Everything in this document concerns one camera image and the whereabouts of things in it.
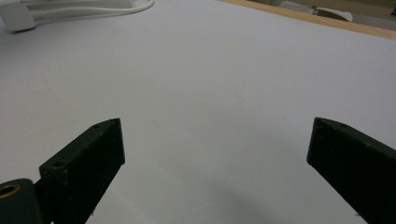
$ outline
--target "white table surface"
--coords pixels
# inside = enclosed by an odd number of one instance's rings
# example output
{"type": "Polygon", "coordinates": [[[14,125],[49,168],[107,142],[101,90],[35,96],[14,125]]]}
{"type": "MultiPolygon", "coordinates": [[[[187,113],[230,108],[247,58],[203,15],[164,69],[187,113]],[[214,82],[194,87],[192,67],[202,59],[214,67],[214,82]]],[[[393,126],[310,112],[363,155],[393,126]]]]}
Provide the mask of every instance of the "white table surface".
{"type": "Polygon", "coordinates": [[[212,0],[0,28],[0,182],[121,118],[88,223],[365,223],[305,157],[314,117],[396,147],[395,41],[212,0]]]}

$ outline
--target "white tabletop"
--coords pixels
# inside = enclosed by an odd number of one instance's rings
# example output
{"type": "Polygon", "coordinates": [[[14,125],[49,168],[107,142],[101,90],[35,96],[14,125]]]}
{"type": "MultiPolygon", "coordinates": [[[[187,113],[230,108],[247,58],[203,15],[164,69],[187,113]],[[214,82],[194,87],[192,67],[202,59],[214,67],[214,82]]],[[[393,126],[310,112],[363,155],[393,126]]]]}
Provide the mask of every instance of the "white tabletop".
{"type": "Polygon", "coordinates": [[[395,41],[212,0],[0,28],[0,182],[121,118],[88,223],[365,223],[305,158],[314,117],[396,147],[395,41]]]}

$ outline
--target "screw hole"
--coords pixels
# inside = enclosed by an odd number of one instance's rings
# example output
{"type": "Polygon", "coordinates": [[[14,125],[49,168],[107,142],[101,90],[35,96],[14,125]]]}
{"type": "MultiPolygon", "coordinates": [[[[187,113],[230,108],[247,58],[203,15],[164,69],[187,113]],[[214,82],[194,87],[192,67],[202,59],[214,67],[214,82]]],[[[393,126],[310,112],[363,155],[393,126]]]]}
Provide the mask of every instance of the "screw hole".
{"type": "Polygon", "coordinates": [[[18,184],[12,184],[12,185],[6,185],[0,188],[0,199],[6,198],[15,192],[17,192],[20,189],[20,185],[18,184]]]}
{"type": "Polygon", "coordinates": [[[55,168],[59,168],[59,167],[61,167],[63,165],[64,165],[64,161],[56,161],[55,163],[53,163],[53,166],[55,168]]]}

